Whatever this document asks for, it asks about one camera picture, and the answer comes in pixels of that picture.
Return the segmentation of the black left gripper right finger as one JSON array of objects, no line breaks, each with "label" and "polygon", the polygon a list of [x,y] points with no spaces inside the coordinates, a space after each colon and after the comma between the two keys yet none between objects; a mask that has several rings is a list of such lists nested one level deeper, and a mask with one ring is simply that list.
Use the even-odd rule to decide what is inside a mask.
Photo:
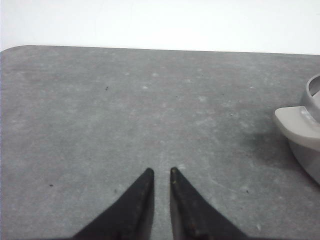
[{"label": "black left gripper right finger", "polygon": [[212,207],[177,167],[170,170],[170,218],[175,240],[246,240]]}]

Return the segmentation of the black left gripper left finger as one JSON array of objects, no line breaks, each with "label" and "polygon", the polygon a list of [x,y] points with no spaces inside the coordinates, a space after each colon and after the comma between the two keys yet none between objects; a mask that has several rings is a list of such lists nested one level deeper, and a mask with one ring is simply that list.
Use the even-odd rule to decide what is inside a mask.
[{"label": "black left gripper left finger", "polygon": [[147,168],[109,208],[73,240],[149,240],[155,209],[155,174]]}]

